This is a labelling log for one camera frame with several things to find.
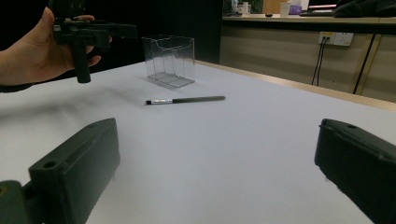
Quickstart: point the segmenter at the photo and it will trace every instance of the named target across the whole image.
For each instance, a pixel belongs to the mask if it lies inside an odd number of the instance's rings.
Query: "electrical outlet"
[[[333,44],[337,46],[350,46],[352,37],[353,33],[335,33]]]
[[[326,41],[327,45],[332,45],[334,42],[335,32],[320,32],[318,43],[323,43],[323,38],[328,37],[329,39]]]

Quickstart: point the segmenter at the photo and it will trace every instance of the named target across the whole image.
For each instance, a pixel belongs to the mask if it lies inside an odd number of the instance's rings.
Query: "transparent acrylic holder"
[[[174,35],[142,37],[148,77],[182,87],[195,80],[194,39]]]

